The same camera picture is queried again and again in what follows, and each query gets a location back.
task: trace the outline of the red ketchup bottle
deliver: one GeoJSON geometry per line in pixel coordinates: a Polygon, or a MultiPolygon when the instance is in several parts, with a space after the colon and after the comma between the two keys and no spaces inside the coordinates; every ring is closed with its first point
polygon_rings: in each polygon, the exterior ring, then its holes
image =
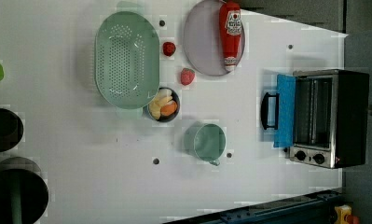
{"type": "Polygon", "coordinates": [[[223,45],[224,64],[228,72],[235,70],[238,46],[241,40],[241,8],[228,1],[220,8],[220,36],[223,45]]]}

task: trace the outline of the plastic bowl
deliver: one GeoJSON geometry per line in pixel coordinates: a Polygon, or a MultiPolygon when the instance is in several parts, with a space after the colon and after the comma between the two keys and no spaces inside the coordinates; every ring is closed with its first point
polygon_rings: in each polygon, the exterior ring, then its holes
{"type": "Polygon", "coordinates": [[[163,123],[166,123],[166,122],[169,122],[173,119],[175,119],[177,117],[177,115],[179,114],[179,111],[180,111],[180,99],[179,99],[179,96],[177,95],[177,93],[172,90],[171,88],[167,88],[167,87],[160,87],[159,88],[160,90],[161,89],[168,89],[168,90],[171,90],[172,91],[172,100],[175,101],[177,103],[177,109],[176,111],[174,111],[174,113],[172,113],[170,116],[163,116],[161,115],[161,117],[159,119],[154,119],[153,116],[151,115],[151,112],[150,112],[150,108],[149,108],[149,105],[148,104],[146,107],[145,107],[145,110],[147,111],[149,117],[155,121],[158,121],[158,122],[163,122],[163,123]]]}

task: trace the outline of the white plate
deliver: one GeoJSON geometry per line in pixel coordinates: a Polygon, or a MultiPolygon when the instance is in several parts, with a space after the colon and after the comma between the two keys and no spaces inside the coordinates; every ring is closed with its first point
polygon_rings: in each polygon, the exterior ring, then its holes
{"type": "MultiPolygon", "coordinates": [[[[224,2],[217,0],[201,1],[189,12],[184,29],[184,50],[187,58],[196,70],[209,76],[222,76],[229,73],[224,66],[218,26],[222,5],[224,2]]],[[[238,62],[243,54],[244,43],[242,27],[238,62]]]]}

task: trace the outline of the toaster oven knob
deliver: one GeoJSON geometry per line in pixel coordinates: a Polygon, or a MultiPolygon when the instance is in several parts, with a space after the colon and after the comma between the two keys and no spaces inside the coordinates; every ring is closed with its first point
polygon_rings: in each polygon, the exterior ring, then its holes
{"type": "Polygon", "coordinates": [[[299,161],[304,161],[305,158],[307,158],[307,154],[305,154],[305,152],[303,151],[298,151],[296,153],[296,158],[299,160],[299,161]]]}
{"type": "Polygon", "coordinates": [[[317,164],[323,164],[325,159],[322,154],[317,154],[316,156],[313,157],[313,159],[316,161],[317,164]]]}

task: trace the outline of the dark floor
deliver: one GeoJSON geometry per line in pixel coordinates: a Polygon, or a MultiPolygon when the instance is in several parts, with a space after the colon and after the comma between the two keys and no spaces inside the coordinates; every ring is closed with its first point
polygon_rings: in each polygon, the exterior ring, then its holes
{"type": "Polygon", "coordinates": [[[372,29],[372,0],[234,1],[244,9],[346,34],[372,29]]]}
{"type": "MultiPolygon", "coordinates": [[[[234,0],[244,9],[346,33],[345,66],[370,74],[372,104],[372,0],[234,0]]],[[[372,224],[372,117],[366,165],[344,169],[345,198],[362,223],[372,224]]]]}

